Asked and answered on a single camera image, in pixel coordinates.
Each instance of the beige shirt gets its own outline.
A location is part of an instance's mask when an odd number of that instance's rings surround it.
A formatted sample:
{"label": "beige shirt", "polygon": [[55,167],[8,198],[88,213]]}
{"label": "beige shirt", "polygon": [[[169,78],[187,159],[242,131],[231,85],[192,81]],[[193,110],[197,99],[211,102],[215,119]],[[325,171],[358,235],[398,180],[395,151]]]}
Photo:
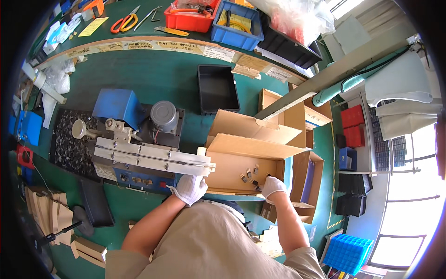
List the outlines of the beige shirt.
{"label": "beige shirt", "polygon": [[105,278],[322,278],[314,248],[294,250],[281,264],[262,253],[227,210],[214,204],[183,209],[153,254],[107,253]]}

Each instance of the window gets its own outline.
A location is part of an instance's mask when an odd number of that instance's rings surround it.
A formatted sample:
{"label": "window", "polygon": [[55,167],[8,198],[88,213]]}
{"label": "window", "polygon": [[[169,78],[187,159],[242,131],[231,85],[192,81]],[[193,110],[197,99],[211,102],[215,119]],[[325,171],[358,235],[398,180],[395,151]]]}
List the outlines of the window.
{"label": "window", "polygon": [[380,234],[368,262],[376,267],[407,269],[426,249],[445,200],[445,182],[438,176],[435,158],[435,126],[405,135],[405,139],[406,164],[391,169],[420,171],[390,176]]}
{"label": "window", "polygon": [[331,0],[327,5],[335,19],[339,19],[362,1],[364,0]]}

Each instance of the machine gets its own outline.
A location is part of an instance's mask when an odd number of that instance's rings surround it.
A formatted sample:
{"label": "machine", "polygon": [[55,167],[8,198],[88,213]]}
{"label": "machine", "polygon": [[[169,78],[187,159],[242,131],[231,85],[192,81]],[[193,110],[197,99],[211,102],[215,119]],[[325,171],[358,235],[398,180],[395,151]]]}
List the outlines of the machine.
{"label": "machine", "polygon": [[77,120],[73,137],[90,138],[91,160],[99,177],[124,183],[136,191],[170,192],[177,174],[208,176],[211,158],[178,150],[184,109],[168,101],[141,104],[132,90],[101,89],[92,116],[103,128],[89,130]]}

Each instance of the red storage bin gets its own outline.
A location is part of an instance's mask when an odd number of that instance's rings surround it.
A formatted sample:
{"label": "red storage bin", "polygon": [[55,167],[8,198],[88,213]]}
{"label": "red storage bin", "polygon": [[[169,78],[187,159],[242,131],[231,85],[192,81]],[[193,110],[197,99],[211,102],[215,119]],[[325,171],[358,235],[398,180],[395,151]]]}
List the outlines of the red storage bin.
{"label": "red storage bin", "polygon": [[348,147],[362,147],[365,146],[364,129],[363,127],[353,126],[344,129],[345,141]]}
{"label": "red storage bin", "polygon": [[206,33],[214,21],[220,1],[223,0],[215,0],[210,4],[210,6],[214,8],[214,13],[209,18],[205,18],[204,15],[185,14],[184,12],[171,13],[171,6],[169,6],[164,11],[164,15],[166,16],[166,27]]}
{"label": "red storage bin", "polygon": [[353,126],[358,126],[359,124],[365,124],[364,114],[361,105],[348,108],[341,111],[342,127],[349,128]]}

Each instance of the hand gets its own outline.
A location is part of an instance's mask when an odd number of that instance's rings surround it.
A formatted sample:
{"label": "hand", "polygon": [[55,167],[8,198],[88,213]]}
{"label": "hand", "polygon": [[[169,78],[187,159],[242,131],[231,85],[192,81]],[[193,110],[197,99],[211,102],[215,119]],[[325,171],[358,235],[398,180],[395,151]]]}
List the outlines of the hand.
{"label": "hand", "polygon": [[178,181],[177,187],[167,186],[172,194],[180,200],[191,206],[194,202],[201,199],[207,190],[207,184],[202,176],[183,175]]}
{"label": "hand", "polygon": [[274,202],[271,199],[269,199],[268,197],[271,194],[278,192],[278,191],[286,193],[285,184],[275,177],[267,176],[266,180],[265,180],[265,185],[263,185],[263,188],[262,188],[262,195],[265,197],[266,201],[270,204],[274,204]]}

